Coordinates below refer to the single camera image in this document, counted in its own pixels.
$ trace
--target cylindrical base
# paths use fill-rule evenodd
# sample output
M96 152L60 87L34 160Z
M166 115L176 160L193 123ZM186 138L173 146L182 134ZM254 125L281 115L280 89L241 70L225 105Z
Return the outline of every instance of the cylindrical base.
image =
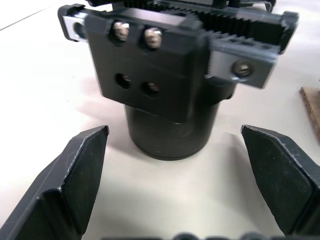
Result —
M155 159L173 161L187 158L207 143L219 104L199 106L185 123L176 123L125 106L133 142Z

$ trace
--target screw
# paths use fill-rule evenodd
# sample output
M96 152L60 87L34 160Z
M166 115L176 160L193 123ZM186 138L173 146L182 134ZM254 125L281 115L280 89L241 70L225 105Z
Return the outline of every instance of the screw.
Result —
M236 61L232 66L232 71L239 78L247 77L254 72L252 66L246 61Z
M149 28L144 32L144 40L149 48L158 49L161 46L162 33L156 27Z
M113 25L113 30L116 37L120 41L125 42L129 34L129 23L117 21Z

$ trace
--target white table surface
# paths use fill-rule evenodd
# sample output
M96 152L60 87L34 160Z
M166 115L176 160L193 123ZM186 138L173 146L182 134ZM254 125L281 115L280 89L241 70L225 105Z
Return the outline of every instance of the white table surface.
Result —
M320 2L278 1L275 13L300 12L300 22L267 87L239 85L221 103L204 149L172 162L138 150L124 106L100 96L87 44L62 33L57 9L66 2L0 31L0 226L70 138L107 124L100 188L83 240L170 239L185 231L201 238L281 235L255 183L240 128L288 135L320 164L320 145L299 94L302 86L320 86Z

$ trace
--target black cylinder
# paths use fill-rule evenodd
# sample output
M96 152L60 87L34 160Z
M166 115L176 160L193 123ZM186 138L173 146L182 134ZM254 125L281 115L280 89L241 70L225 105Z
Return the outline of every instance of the black cylinder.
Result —
M133 142L155 159L174 161L187 158L207 143L219 104L199 105L185 123L176 123L125 106Z

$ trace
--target silver screw head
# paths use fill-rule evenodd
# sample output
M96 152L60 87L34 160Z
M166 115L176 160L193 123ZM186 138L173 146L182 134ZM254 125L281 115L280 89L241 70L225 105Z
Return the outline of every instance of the silver screw head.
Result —
M236 61L232 66L232 72L239 78L250 76L254 69L246 61Z
M122 42L128 39L129 23L117 21L113 25L115 36Z
M151 27L144 32L144 40L146 45L151 49L158 49L162 42L162 33L160 29Z

